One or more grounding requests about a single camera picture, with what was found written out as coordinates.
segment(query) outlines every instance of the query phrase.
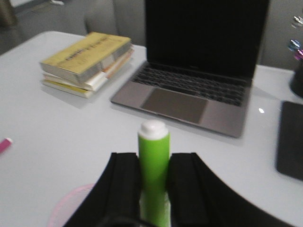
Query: pink marker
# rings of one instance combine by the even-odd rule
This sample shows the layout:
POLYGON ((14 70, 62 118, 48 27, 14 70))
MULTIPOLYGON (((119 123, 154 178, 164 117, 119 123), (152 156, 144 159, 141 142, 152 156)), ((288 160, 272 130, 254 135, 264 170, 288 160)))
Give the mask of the pink marker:
POLYGON ((5 151, 6 148, 8 148, 12 144, 13 140, 11 138, 5 138, 0 143, 0 154, 5 151))

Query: laptop keyboard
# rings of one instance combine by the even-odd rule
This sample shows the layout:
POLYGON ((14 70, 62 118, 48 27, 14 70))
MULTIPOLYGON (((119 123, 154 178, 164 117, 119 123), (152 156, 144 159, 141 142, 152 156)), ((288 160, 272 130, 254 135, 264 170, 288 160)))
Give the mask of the laptop keyboard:
POLYGON ((133 82, 241 106, 246 81, 147 64, 133 82))

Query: green highlighter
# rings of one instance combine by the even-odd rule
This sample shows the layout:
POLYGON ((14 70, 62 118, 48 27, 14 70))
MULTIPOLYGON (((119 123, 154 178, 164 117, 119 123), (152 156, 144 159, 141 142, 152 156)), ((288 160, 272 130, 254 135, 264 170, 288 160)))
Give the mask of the green highlighter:
POLYGON ((142 173, 141 216, 159 226, 169 226, 169 200, 166 178, 169 164, 169 131, 165 123, 149 120, 138 132, 142 173))

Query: table surface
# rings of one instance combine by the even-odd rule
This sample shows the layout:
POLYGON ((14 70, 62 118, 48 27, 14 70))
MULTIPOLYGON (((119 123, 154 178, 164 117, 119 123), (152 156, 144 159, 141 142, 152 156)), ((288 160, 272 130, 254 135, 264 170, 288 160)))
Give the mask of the table surface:
POLYGON ((196 152, 245 199, 303 227, 303 182, 275 168, 281 102, 303 103, 289 89, 292 71, 257 66, 235 139, 110 103, 145 60, 141 46, 90 99, 43 86, 38 63, 81 38, 45 32, 0 56, 0 137, 14 140, 0 154, 0 226, 46 226, 61 198, 96 182, 111 152, 137 152, 141 123, 156 118, 169 128, 171 152, 196 152))

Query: floor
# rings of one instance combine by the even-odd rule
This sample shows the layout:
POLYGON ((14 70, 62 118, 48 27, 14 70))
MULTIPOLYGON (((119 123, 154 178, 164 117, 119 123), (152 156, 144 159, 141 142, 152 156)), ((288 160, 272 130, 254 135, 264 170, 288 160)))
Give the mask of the floor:
POLYGON ((16 14, 18 24, 0 27, 0 54, 44 31, 86 35, 84 15, 93 0, 65 0, 63 6, 46 0, 16 14))

